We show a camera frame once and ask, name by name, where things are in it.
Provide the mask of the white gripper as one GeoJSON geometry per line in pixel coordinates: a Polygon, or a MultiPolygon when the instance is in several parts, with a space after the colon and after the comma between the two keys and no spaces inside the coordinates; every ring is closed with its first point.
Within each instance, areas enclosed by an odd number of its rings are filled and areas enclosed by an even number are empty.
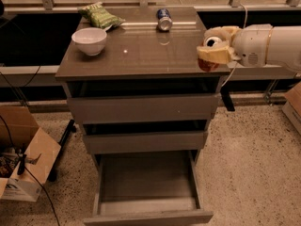
{"type": "Polygon", "coordinates": [[[197,47],[198,58],[216,64],[235,60],[244,67],[263,67],[272,29],[270,24],[253,24],[244,29],[232,25],[210,28],[204,33],[205,46],[197,47]]]}

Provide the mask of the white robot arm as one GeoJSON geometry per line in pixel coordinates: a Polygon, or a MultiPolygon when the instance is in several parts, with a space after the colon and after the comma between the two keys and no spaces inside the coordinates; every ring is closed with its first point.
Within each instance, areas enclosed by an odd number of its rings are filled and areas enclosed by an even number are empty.
{"type": "Polygon", "coordinates": [[[237,61],[244,67],[278,65],[299,73],[301,27],[270,24],[214,27],[204,33],[197,54],[200,60],[213,64],[237,61]]]}

